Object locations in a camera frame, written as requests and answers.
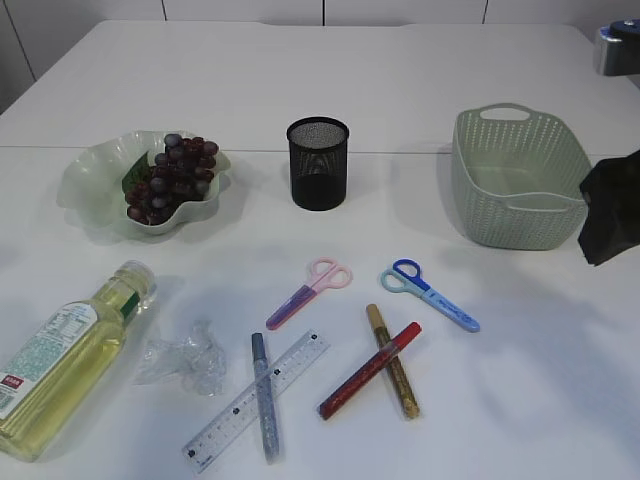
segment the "green leaf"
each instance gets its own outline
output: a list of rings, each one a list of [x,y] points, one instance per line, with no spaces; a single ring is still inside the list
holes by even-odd
[[[127,192],[133,190],[136,184],[140,182],[148,182],[150,179],[151,167],[149,166],[149,152],[147,152],[133,164],[122,179],[122,191],[126,195]]]

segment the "grapes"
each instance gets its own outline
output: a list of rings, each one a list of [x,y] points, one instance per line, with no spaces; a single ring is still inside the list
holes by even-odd
[[[167,204],[169,203],[169,198],[166,196],[163,197],[153,197],[151,199],[151,206],[153,208],[164,208],[167,206]]]
[[[131,206],[127,208],[127,216],[131,220],[135,220],[136,222],[144,223],[147,225],[149,221],[147,220],[147,216],[144,214],[142,209],[138,207]]]
[[[215,142],[204,142],[202,145],[202,151],[205,155],[215,155],[218,150],[218,144]]]
[[[154,177],[149,182],[149,187],[156,193],[164,193],[167,191],[167,181],[164,178]]]
[[[171,176],[171,170],[169,167],[156,167],[153,171],[154,177],[169,178]]]
[[[184,156],[184,147],[173,147],[169,150],[169,158],[171,160],[180,160]]]
[[[198,180],[196,182],[195,190],[200,195],[206,195],[209,191],[209,182],[206,180]]]
[[[167,157],[166,153],[159,153],[158,155],[156,155],[155,163],[159,167],[166,167],[167,165],[169,165],[169,157]]]
[[[216,159],[213,157],[202,157],[198,161],[198,166],[203,168],[213,168],[216,166]]]
[[[127,216],[143,225],[160,225],[182,203],[202,201],[214,178],[216,143],[177,133],[165,136],[164,143],[164,153],[158,153],[155,165],[150,165],[150,178],[125,194]]]
[[[182,160],[178,160],[178,168],[183,169],[185,172],[192,172],[197,165],[198,161],[195,158],[187,157]]]
[[[151,210],[148,213],[147,217],[149,218],[149,225],[160,225],[161,223],[169,220],[168,217],[165,217],[165,215],[163,215],[163,212],[161,210]]]
[[[193,172],[198,180],[204,180],[207,183],[210,183],[213,180],[213,172],[211,170],[207,170],[206,168],[196,167]]]
[[[178,145],[182,145],[182,137],[177,133],[170,133],[164,137],[164,144],[169,148],[177,147]]]
[[[176,182],[173,186],[173,193],[190,197],[193,193],[191,185],[186,182]]]

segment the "oil bottle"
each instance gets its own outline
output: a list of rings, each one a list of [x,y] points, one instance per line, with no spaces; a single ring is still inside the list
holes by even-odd
[[[0,366],[0,450],[38,458],[118,355],[154,290],[151,270],[126,262],[89,300],[60,308]]]

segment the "scissor blade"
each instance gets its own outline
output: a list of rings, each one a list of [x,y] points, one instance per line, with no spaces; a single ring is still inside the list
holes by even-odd
[[[304,307],[317,293],[309,286],[303,285],[267,320],[267,328],[275,330],[289,320],[294,313]]]

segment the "red glitter pen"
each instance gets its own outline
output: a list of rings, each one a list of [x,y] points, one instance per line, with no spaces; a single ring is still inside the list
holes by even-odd
[[[367,363],[360,367],[356,373],[351,375],[329,398],[322,402],[318,407],[320,416],[328,420],[340,407],[347,403],[358,390],[364,387],[369,380],[386,367],[421,331],[422,328],[420,325],[413,322],[396,335],[389,343],[382,347],[378,353],[371,357]]]

